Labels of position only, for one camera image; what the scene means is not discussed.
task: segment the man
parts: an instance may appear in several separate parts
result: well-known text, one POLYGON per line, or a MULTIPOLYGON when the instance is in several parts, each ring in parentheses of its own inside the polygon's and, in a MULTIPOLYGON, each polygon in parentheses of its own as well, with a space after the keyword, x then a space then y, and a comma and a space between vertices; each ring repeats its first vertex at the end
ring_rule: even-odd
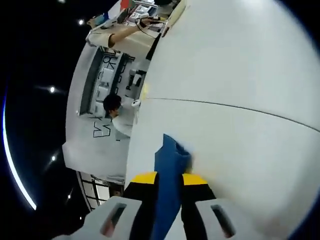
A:
POLYGON ((111 117, 115 129, 128 137, 131 136, 135 118, 135 110, 130 99, 122 101, 120 96, 110 94, 103 100, 103 108, 111 117))
POLYGON ((136 26, 115 24, 106 29, 103 29, 103 27, 96 29, 96 25, 101 22, 101 20, 103 23, 103 19, 104 17, 99 15, 87 22, 88 25, 94 28, 87 37, 91 44, 112 48, 138 59, 144 59, 146 57, 155 37, 146 34, 145 31, 147 30, 147 26, 156 23, 154 20, 143 18, 136 26))

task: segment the dark background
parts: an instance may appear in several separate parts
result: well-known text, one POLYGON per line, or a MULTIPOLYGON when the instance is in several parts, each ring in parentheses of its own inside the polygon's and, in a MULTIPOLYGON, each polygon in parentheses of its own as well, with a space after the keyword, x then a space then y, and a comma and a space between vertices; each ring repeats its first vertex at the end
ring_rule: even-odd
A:
MULTIPOLYGON (((1 93, 7 94, 8 142, 19 176, 37 204, 37 210, 33 211, 15 187, 3 152, 0 166, 5 219, 3 239, 18 239, 21 235, 50 239, 70 234, 82 226, 88 214, 76 174, 65 168, 62 155, 68 91, 89 31, 87 26, 79 26, 78 20, 107 12, 115 2, 66 0, 61 4, 56 0, 42 0, 2 4, 5 6, 1 8, 4 12, 1 56, 5 71, 1 93), (59 94, 37 88, 52 85, 60 90, 59 94), (57 154, 57 160, 49 164, 53 154, 57 154), (72 198, 67 201, 72 189, 72 198)), ((319 49, 318 1, 283 2, 319 49)), ((296 238, 319 236, 315 233, 319 204, 311 217, 297 231, 296 238)))

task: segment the blue light strip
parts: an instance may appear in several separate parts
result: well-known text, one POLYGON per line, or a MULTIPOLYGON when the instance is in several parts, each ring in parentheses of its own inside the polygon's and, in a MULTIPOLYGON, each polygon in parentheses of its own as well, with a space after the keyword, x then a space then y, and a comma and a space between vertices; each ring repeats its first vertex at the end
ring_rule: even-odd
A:
POLYGON ((22 192, 23 196, 30 204, 30 206, 34 210, 36 210, 37 205, 31 199, 31 197, 27 193, 27 190, 25 189, 24 185, 22 184, 22 182, 19 178, 19 175, 17 173, 17 170, 15 168, 14 162, 12 160, 11 154, 10 154, 9 144, 8 144, 8 139, 7 139, 7 132, 6 132, 6 100, 4 100, 4 106, 3 106, 2 133, 3 133, 3 143, 4 143, 4 150, 5 150, 6 159, 9 163, 9 167, 10 167, 11 173, 14 177, 14 180, 15 180, 16 184, 18 185, 20 191, 22 192))

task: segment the cable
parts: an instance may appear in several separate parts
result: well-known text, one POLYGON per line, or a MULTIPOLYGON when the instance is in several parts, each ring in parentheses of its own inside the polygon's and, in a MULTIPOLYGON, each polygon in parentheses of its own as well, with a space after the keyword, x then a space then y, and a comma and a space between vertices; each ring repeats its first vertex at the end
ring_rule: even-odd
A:
POLYGON ((140 26, 138 25, 137 19, 136 19, 134 22, 135 22, 135 25, 137 26, 137 28, 138 28, 141 32, 143 32, 144 34, 148 35, 149 37, 151 37, 151 38, 153 38, 153 39, 156 39, 156 37, 151 36, 150 34, 144 32, 144 31, 140 28, 140 26))

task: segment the yellow stripe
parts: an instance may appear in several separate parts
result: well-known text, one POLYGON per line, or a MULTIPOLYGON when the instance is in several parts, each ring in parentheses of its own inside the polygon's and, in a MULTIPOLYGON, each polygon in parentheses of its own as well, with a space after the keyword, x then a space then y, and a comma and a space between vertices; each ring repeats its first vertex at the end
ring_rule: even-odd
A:
POLYGON ((138 183, 138 184, 154 184, 156 175, 157 175, 156 171, 139 174, 139 175, 136 175, 131 182, 138 183))
POLYGON ((183 183, 184 185, 200 185, 200 184, 208 184, 202 177, 195 174, 184 173, 183 175, 183 183))

